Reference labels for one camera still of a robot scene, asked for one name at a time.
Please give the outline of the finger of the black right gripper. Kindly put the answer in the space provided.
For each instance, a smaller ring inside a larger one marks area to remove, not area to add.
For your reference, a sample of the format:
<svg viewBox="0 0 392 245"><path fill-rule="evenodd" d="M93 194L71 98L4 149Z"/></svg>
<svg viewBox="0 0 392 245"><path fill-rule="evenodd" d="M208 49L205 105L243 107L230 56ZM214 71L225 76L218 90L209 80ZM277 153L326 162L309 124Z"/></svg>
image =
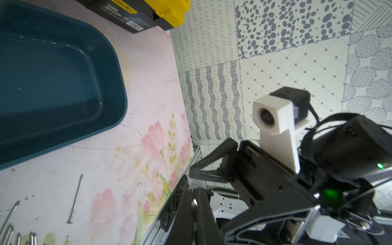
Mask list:
<svg viewBox="0 0 392 245"><path fill-rule="evenodd" d="M293 245L301 237L312 207L258 204L223 225L224 241L241 245Z"/></svg>
<svg viewBox="0 0 392 245"><path fill-rule="evenodd" d="M233 180L238 142L228 138L189 169L196 180L228 184Z"/></svg>

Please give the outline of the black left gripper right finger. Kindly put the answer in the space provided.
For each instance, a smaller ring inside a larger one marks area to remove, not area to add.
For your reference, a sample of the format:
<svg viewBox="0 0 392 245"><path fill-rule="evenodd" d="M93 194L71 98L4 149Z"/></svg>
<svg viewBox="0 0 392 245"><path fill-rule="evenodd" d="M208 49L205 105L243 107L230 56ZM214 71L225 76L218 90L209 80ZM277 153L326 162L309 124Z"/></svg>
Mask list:
<svg viewBox="0 0 392 245"><path fill-rule="evenodd" d="M213 216L207 190L194 189L194 241L196 245L224 245L223 235Z"/></svg>

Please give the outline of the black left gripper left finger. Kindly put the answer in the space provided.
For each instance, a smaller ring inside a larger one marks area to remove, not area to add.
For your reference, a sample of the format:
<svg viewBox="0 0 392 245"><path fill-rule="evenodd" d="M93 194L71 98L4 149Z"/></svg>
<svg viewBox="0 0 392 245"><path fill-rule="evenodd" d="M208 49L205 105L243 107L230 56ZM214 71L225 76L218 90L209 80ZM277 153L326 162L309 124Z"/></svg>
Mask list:
<svg viewBox="0 0 392 245"><path fill-rule="evenodd" d="M196 203L192 190L183 193L166 245L192 245L194 243L194 224Z"/></svg>

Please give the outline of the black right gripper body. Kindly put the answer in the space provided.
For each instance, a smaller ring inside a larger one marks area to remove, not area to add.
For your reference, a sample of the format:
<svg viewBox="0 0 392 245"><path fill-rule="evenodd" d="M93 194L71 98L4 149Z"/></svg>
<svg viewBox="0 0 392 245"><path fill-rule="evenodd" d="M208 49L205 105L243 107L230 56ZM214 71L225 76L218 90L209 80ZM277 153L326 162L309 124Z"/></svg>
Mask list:
<svg viewBox="0 0 392 245"><path fill-rule="evenodd" d="M302 204L312 207L312 217L320 208L306 182L249 141L238 144L230 184L248 209L258 204Z"/></svg>

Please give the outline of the steel nail apart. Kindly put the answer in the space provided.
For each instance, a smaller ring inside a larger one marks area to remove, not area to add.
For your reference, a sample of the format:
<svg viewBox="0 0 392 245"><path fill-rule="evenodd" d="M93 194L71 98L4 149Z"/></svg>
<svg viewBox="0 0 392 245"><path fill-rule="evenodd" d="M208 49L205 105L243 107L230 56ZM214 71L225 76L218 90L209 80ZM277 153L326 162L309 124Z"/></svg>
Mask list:
<svg viewBox="0 0 392 245"><path fill-rule="evenodd" d="M74 198L73 203L72 203L72 208L71 208L71 211L70 211L69 218L67 220L67 224L72 224L73 223L73 220L74 220L73 218L74 218L74 215L75 215L75 212L76 212L76 206L77 206L77 203L78 203L78 198L79 198L79 194L80 194L83 178L84 178L84 175L81 174L80 177L79 177L79 182L78 182L78 185L77 185L75 198Z"/></svg>

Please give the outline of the teal plastic storage box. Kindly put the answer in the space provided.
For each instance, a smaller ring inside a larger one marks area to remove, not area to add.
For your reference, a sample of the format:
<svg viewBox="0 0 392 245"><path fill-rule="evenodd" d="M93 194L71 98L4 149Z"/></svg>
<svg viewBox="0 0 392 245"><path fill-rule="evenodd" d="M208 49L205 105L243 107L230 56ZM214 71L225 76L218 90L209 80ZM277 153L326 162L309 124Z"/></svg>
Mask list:
<svg viewBox="0 0 392 245"><path fill-rule="evenodd" d="M116 127L127 105L118 57L99 30L1 1L1 169Z"/></svg>

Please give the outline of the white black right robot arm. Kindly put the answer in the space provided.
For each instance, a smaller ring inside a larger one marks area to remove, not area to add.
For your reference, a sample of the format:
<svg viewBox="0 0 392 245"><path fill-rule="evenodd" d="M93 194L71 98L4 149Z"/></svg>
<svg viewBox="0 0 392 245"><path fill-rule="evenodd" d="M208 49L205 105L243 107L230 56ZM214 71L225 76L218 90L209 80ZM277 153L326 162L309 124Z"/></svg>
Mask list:
<svg viewBox="0 0 392 245"><path fill-rule="evenodd" d="M338 113L309 129L294 150L296 174L278 154L246 140L225 140L190 168L194 179L230 183L248 210L218 228L227 244L294 245L308 237L333 243L344 227L370 238L383 235L373 201L379 175L391 181L392 136L363 115Z"/></svg>

